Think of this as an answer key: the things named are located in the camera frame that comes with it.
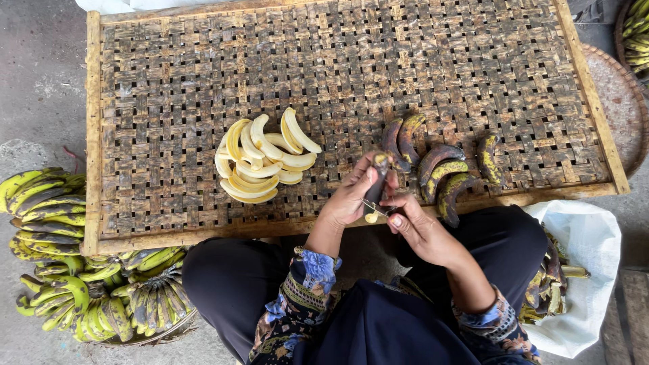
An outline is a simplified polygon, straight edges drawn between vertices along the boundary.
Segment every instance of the hand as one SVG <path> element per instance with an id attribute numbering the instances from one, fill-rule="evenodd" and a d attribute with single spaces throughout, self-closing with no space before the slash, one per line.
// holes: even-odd
<path id="1" fill-rule="evenodd" d="M 403 207 L 406 215 L 395 213 L 387 220 L 392 233 L 401 233 L 422 260 L 444 267 L 459 264 L 471 254 L 442 224 L 426 214 L 412 194 L 401 194 L 380 202 L 380 205 Z"/>
<path id="2" fill-rule="evenodd" d="M 378 174 L 372 167 L 372 159 L 376 152 L 364 154 L 358 161 L 354 170 L 348 173 L 335 194 L 324 205 L 320 218 L 328 221 L 336 229 L 343 229 L 346 225 L 363 216 L 363 207 L 360 200 L 376 182 Z M 397 174 L 388 170 L 384 191 L 387 196 L 392 196 L 399 187 Z"/>

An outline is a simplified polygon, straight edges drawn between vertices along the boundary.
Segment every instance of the floral sleeve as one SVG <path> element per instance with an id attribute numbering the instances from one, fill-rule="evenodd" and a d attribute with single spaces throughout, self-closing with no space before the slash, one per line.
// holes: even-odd
<path id="1" fill-rule="evenodd" d="M 257 323 L 251 363 L 290 364 L 295 345 L 310 340 L 335 305 L 330 291 L 342 260 L 302 247 L 296 247 L 295 253 L 299 257 L 291 261 L 277 299 L 266 304 L 266 313 Z"/>
<path id="2" fill-rule="evenodd" d="M 453 313 L 465 343 L 482 364 L 541 364 L 539 352 L 520 326 L 516 312 L 492 284 L 496 302 L 482 314 L 462 312 L 452 302 Z"/>

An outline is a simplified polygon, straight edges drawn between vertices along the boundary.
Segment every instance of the person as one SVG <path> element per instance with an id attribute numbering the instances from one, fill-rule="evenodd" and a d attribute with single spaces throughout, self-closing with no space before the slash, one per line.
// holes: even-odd
<path id="1" fill-rule="evenodd" d="M 377 179 L 367 153 L 341 182 L 297 256 L 233 238 L 193 247 L 182 276 L 189 299 L 226 348 L 247 364 L 540 364 L 520 326 L 525 289 L 547 249 L 538 221 L 517 206 L 460 216 L 452 229 L 411 194 L 388 198 L 388 218 L 412 269 L 391 284 L 358 280 L 334 293 L 345 226 Z"/>

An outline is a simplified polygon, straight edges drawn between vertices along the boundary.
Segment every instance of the banana fruit pile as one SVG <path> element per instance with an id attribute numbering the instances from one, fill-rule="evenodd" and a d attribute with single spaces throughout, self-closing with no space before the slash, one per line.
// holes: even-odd
<path id="1" fill-rule="evenodd" d="M 221 187 L 242 203 L 264 203 L 277 195 L 278 183 L 299 183 L 302 171 L 311 168 L 317 154 L 322 152 L 302 132 L 292 108 L 287 108 L 282 115 L 282 134 L 264 134 L 267 122 L 266 114 L 253 121 L 237 121 L 221 139 L 214 156 L 216 170 L 222 177 Z M 309 153 L 302 155 L 304 149 Z"/>
<path id="2" fill-rule="evenodd" d="M 19 229 L 11 252 L 26 261 L 79 256 L 86 224 L 86 174 L 62 168 L 24 171 L 0 183 L 0 212 Z"/>
<path id="3" fill-rule="evenodd" d="M 519 314 L 521 323 L 537 324 L 546 316 L 566 313 L 567 278 L 588 279 L 591 276 L 585 268 L 570 266 L 559 242 L 548 231 L 546 234 L 548 251 L 539 271 L 525 290 L 525 299 Z"/>
<path id="4" fill-rule="evenodd" d="M 633 3 L 624 23 L 623 45 L 626 63 L 644 85 L 649 87 L 649 0 Z"/>
<path id="5" fill-rule="evenodd" d="M 417 178 L 421 186 L 424 201 L 434 204 L 440 216 L 451 227 L 459 225 L 456 211 L 458 194 L 481 181 L 481 178 L 468 173 L 469 166 L 461 148 L 448 144 L 437 144 L 420 158 L 412 147 L 412 134 L 426 121 L 424 114 L 415 114 L 404 121 L 397 118 L 388 123 L 383 130 L 382 149 L 392 157 L 392 168 L 401 173 L 409 173 L 412 167 L 417 167 Z M 508 188 L 507 179 L 498 169 L 494 152 L 500 137 L 488 134 L 478 146 L 478 167 L 485 178 L 485 183 Z M 440 181 L 447 175 L 448 181 L 439 189 L 439 197 L 435 198 Z"/>
<path id="6" fill-rule="evenodd" d="M 79 342 L 126 342 L 171 329 L 194 306 L 182 287 L 183 247 L 118 255 L 37 260 L 20 281 L 16 310 L 45 318 L 42 329 L 69 331 Z"/>

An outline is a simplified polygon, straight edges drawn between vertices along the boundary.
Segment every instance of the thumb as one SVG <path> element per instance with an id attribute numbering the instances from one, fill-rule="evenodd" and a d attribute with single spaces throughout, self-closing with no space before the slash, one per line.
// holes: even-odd
<path id="1" fill-rule="evenodd" d="M 418 254 L 418 252 L 423 249 L 426 241 L 421 237 L 419 232 L 417 232 L 415 226 L 412 225 L 408 218 L 396 213 L 387 219 L 387 224 L 403 235 L 415 253 Z"/>
<path id="2" fill-rule="evenodd" d="M 354 184 L 354 187 L 352 188 L 352 197 L 354 199 L 360 199 L 365 196 L 365 193 L 372 187 L 374 182 L 377 179 L 377 172 L 376 169 L 373 167 L 367 168 L 367 171 L 363 174 L 363 176 L 356 181 L 356 184 Z"/>

